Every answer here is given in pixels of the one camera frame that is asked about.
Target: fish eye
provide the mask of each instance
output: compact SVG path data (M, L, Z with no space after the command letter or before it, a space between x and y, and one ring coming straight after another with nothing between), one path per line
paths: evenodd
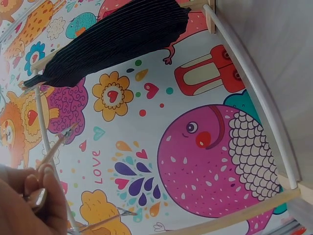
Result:
M192 121L192 122L187 124L186 129L187 129L188 133L192 134L192 133L195 133L197 131L198 125L194 121Z

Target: fish red cheek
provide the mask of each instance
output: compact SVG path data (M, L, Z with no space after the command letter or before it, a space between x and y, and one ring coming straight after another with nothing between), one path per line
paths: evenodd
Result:
M211 135L207 131L200 132L196 137L196 144L199 148L206 148L211 144Z

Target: cartoon wallpaper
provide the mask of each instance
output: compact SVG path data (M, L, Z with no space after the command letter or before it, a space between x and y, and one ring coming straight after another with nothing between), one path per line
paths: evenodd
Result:
M2 26L19 24L0 52L0 149L7 153L0 163L16 168L34 167L46 154L35 93L20 89L31 66L129 0L35 1L28 16L15 17L29 2L0 0ZM249 94L201 12L189 14L186 32L169 47L90 74L74 88L42 86L40 99L51 145L78 123L54 156L77 224L115 216L118 207L137 213L86 234L175 230L282 191ZM211 234L265 234L288 217L281 205Z

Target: yellow flower illustration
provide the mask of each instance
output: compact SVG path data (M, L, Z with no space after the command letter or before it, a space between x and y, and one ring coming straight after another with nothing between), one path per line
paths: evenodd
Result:
M118 77L118 72L114 71L110 75L103 74L100 84L92 88L92 94L98 99L94 103L96 112L102 111L102 117L105 121L112 121L115 114L124 116L127 111L127 103L134 98L132 91L127 90L129 79L126 76Z

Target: hand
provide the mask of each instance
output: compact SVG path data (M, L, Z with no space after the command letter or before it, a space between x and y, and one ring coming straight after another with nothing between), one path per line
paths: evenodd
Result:
M38 218L20 196L39 188L47 190L44 218ZM6 235L67 234L66 199L51 165L42 165L38 172L0 165L0 231Z

